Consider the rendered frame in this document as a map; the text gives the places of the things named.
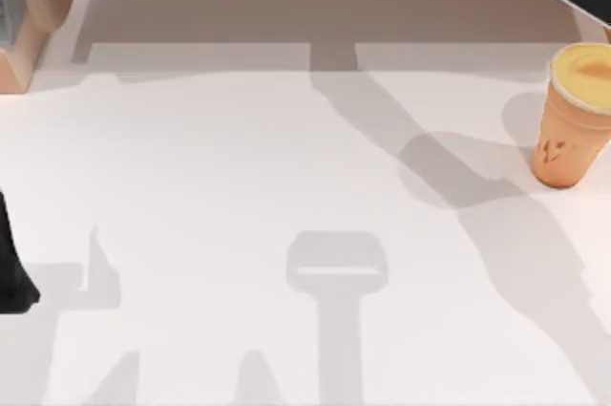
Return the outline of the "orange paper cup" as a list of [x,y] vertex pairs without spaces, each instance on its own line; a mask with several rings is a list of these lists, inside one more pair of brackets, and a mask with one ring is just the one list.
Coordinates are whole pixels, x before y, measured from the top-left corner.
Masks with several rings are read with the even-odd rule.
[[575,43],[551,59],[531,170],[542,183],[580,182],[611,141],[611,44]]

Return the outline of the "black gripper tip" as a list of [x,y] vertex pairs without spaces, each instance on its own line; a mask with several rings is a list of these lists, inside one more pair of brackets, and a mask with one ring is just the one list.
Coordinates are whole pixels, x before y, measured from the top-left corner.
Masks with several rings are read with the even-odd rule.
[[0,191],[0,314],[23,314],[41,293],[23,267],[11,232],[4,194]]

